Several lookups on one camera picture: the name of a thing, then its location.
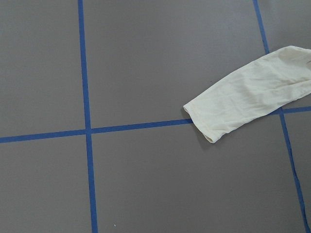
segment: blue tape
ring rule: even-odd
[[[285,142],[286,142],[288,155],[289,155],[291,166],[292,166],[292,172],[293,172],[293,176],[294,176],[296,190],[297,190],[297,194],[298,194],[298,198],[299,198],[300,210],[301,210],[301,214],[303,217],[303,222],[305,225],[306,233],[311,233],[310,228],[308,226],[308,222],[307,222],[305,203],[303,200],[303,195],[302,195],[302,191],[301,191],[301,187],[300,187],[300,181],[297,177],[297,173],[296,173],[296,169],[295,169],[295,163],[294,163],[294,158],[293,158],[293,153],[292,153],[292,146],[291,146],[289,134],[288,134],[287,127],[286,127],[286,121],[285,121],[284,113],[280,112],[279,116],[280,116],[280,120],[281,120],[281,124],[282,124],[282,129],[283,129],[283,134],[284,134],[284,138],[285,138]]]
[[[300,108],[287,108],[283,109],[283,113],[302,113],[311,111],[311,107],[300,107]]]
[[[88,83],[87,83],[86,43],[85,43],[85,32],[84,32],[83,0],[78,0],[78,13],[79,13],[79,35],[80,35],[83,102],[84,102],[84,116],[85,116],[85,126],[86,126],[86,156],[87,156],[89,202],[90,202],[90,211],[91,211],[92,232],[97,233],[98,226],[97,226],[97,211],[96,211],[96,197],[95,197],[94,166],[93,166],[91,117],[90,117]]]
[[[257,15],[257,20],[258,20],[258,24],[259,24],[259,28],[260,28],[260,33],[261,33],[261,38],[262,38],[264,50],[265,50],[266,54],[269,54],[270,52],[269,52],[268,42],[267,42],[266,34],[264,31],[262,18],[261,18],[261,14],[260,14],[260,9],[259,9],[259,5],[258,5],[257,0],[253,0],[253,4],[254,4],[255,11],[256,11],[256,15]],[[292,153],[292,146],[291,146],[289,134],[288,134],[287,127],[286,127],[285,117],[284,117],[284,113],[298,113],[298,112],[306,112],[306,111],[311,111],[311,107],[293,108],[293,109],[286,109],[286,110],[283,110],[283,108],[279,108],[279,109],[275,110],[274,112],[272,112],[270,115],[275,115],[278,113],[280,116],[283,134],[284,134],[284,138],[285,138],[285,143],[286,143],[286,147],[287,147],[287,152],[288,152],[288,155],[290,158],[292,172],[293,172],[296,190],[297,190],[297,194],[298,194],[300,210],[302,213],[304,226],[306,229],[306,233],[311,233],[310,228],[308,226],[307,218],[306,218],[305,203],[303,200],[303,195],[302,195],[302,191],[301,191],[301,187],[300,187],[300,181],[297,177],[297,173],[296,173],[296,169],[295,169],[293,153]]]
[[[270,52],[269,52],[268,42],[267,42],[267,38],[266,38],[266,33],[264,31],[262,18],[261,18],[261,14],[260,14],[260,9],[259,9],[259,5],[258,5],[257,0],[253,0],[253,4],[254,4],[255,11],[256,11],[256,15],[257,15],[257,21],[259,24],[259,29],[260,29],[260,33],[261,33],[262,42],[263,42],[263,47],[264,47],[265,53],[269,54]]]
[[[55,138],[55,137],[68,137],[68,136],[77,136],[86,134],[85,130],[71,130],[71,131],[62,131],[62,132],[53,132],[53,133],[38,133],[30,135],[21,135],[21,136],[12,136],[12,137],[0,137],[0,143],[8,142],[21,142],[29,140],[38,140],[45,138]]]
[[[269,113],[267,116],[270,116],[270,115],[278,115],[281,111],[281,108],[278,108],[276,110],[274,110],[273,112]]]
[[[116,131],[125,131],[125,130],[138,130],[138,129],[147,129],[154,127],[163,127],[171,125],[183,125],[183,124],[192,124],[191,119],[182,119],[182,120],[168,120],[168,121],[159,121],[159,122],[150,122],[142,124],[133,124],[133,125],[119,125],[111,127],[102,127],[92,129],[92,133],[107,133],[107,132],[116,132]]]

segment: grid line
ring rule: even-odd
[[[259,24],[259,28],[260,28],[260,33],[261,33],[261,38],[262,38],[263,46],[265,49],[265,53],[269,54],[270,52],[269,52],[269,47],[268,47],[268,41],[266,38],[266,33],[264,31],[264,26],[263,26],[261,14],[260,14],[260,8],[259,8],[257,0],[253,0],[253,3],[254,3],[254,8],[256,11],[256,15],[257,15],[257,20],[258,20],[258,24]],[[310,109],[311,109],[310,107],[306,107],[306,108],[301,108],[300,110],[301,111],[309,111]],[[306,233],[311,233],[310,228],[308,226],[308,222],[307,222],[305,203],[303,200],[300,181],[299,181],[299,178],[297,176],[296,169],[295,169],[295,163],[294,163],[294,157],[293,157],[293,153],[292,153],[290,136],[289,136],[288,131],[287,131],[286,121],[285,121],[285,117],[284,117],[284,110],[282,107],[280,108],[280,111],[278,114],[280,117],[282,130],[283,130],[283,134],[284,134],[284,139],[285,139],[285,143],[286,143],[286,147],[287,147],[287,152],[288,152],[290,163],[291,163],[291,168],[292,168],[292,173],[293,173],[294,182],[295,182],[295,186],[296,186],[296,191],[298,194],[298,200],[299,200],[300,210],[301,210],[301,214],[302,214],[302,218],[303,218],[303,223],[305,226]]]
[[[261,38],[263,41],[263,46],[266,54],[269,53],[268,42],[266,39],[264,26],[262,23],[262,18],[260,14],[260,9],[257,0],[253,0],[255,12],[257,15],[257,20],[259,23],[259,29],[261,33]],[[118,132],[126,130],[135,130],[135,129],[147,129],[154,127],[166,127],[173,125],[182,125],[182,124],[192,124],[191,119],[179,119],[179,120],[168,120],[168,121],[159,121],[159,122],[148,122],[132,125],[119,125],[111,127],[101,127],[101,128],[91,128],[91,117],[90,117],[90,106],[89,106],[89,94],[88,94],[88,83],[87,83],[87,65],[86,65],[86,45],[85,45],[85,31],[84,31],[84,13],[83,13],[83,0],[78,0],[78,16],[79,16],[79,36],[80,36],[80,52],[81,52],[81,73],[82,73],[82,83],[83,83],[83,100],[84,100],[84,115],[85,115],[85,129],[80,130],[71,130],[71,131],[61,131],[61,132],[51,132],[51,133],[37,133],[37,134],[28,134],[28,135],[19,135],[19,136],[9,136],[9,137],[0,137],[0,143],[10,143],[10,142],[19,142],[19,141],[28,141],[28,140],[39,140],[47,138],[57,138],[57,137],[67,137],[67,136],[77,136],[85,135],[86,136],[86,151],[87,151],[87,167],[88,167],[88,183],[89,183],[89,198],[90,198],[90,211],[91,211],[91,225],[92,232],[98,232],[97,226],[97,212],[96,212],[96,198],[95,198],[95,181],[94,181],[94,168],[93,168],[93,153],[92,153],[92,134],[94,133],[107,133],[107,132]],[[298,108],[289,108],[282,109],[279,108],[268,115],[279,115],[284,138],[292,166],[292,171],[294,175],[294,181],[296,184],[296,189],[298,193],[299,203],[301,212],[304,219],[305,229],[307,233],[310,232],[310,228],[307,223],[305,205],[303,201],[303,195],[300,187],[300,182],[296,174],[294,166],[294,158],[292,154],[292,147],[290,143],[289,134],[286,128],[286,121],[284,114],[291,113],[301,113],[311,111],[311,106],[308,107],[298,107]]]
[[[90,108],[89,108],[88,83],[87,83],[86,42],[85,42],[85,31],[84,31],[83,0],[78,0],[78,15],[79,15],[79,36],[80,36],[81,73],[82,73],[82,86],[83,86],[83,103],[84,103],[84,116],[85,116],[85,127],[86,127],[86,156],[87,156],[87,174],[88,174],[89,202],[90,202],[90,212],[91,212],[91,225],[92,225],[92,232],[97,233],[98,225],[97,225],[97,211],[96,211],[96,197],[95,197],[91,116],[90,116]]]

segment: white cloth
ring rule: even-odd
[[[184,109],[215,143],[225,133],[310,93],[311,50],[288,46],[230,73]]]

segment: cloth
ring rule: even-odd
[[[230,73],[184,105],[215,143],[245,123],[311,93],[311,50],[281,48]]]

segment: gray floor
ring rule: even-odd
[[[270,51],[311,49],[309,0],[259,6]],[[265,54],[252,1],[86,0],[84,23],[92,128],[189,118]],[[27,141],[86,128],[78,3],[3,0],[0,28],[0,232],[92,232],[86,136]],[[309,223],[310,114],[285,115]],[[193,124],[92,140],[99,233],[306,232],[278,115],[216,144]]]

